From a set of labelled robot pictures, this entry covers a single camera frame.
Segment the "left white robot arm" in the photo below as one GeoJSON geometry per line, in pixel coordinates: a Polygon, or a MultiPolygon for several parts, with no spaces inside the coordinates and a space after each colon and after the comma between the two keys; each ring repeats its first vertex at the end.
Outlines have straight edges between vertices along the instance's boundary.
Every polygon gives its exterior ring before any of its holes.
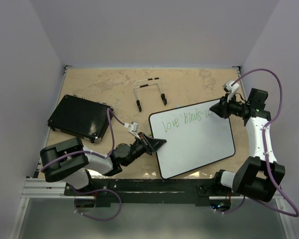
{"type": "Polygon", "coordinates": [[[110,155],[103,155],[85,147],[75,137],[46,147],[40,151],[40,158],[46,182],[63,181],[73,186],[81,195],[93,191],[88,170],[103,176],[114,176],[122,172],[143,154],[153,155],[167,143],[165,139],[152,138],[139,132],[132,144],[121,143],[110,155]]]}

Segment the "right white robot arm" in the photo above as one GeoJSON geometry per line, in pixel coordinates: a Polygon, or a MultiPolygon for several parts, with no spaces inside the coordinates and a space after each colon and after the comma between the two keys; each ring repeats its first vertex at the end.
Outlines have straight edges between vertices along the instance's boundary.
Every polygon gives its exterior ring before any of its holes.
{"type": "Polygon", "coordinates": [[[271,114],[265,110],[266,91],[252,89],[244,102],[236,99],[236,90],[225,88],[225,96],[210,110],[221,118],[231,115],[244,121],[249,139],[249,157],[236,173],[220,170],[216,173],[212,190],[222,196],[231,189],[233,192],[254,200],[269,202],[276,192],[275,184],[281,183],[285,167],[277,163],[270,146],[270,128],[265,124],[271,114]]]}

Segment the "white rectangular whiteboard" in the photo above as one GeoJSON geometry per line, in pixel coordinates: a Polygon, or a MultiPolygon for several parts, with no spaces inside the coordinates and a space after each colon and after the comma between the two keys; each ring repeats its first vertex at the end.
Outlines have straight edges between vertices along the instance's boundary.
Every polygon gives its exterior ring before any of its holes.
{"type": "Polygon", "coordinates": [[[210,111],[218,102],[215,99],[150,114],[152,136],[166,140],[156,153],[161,178],[169,179],[235,154],[230,120],[210,111]]]}

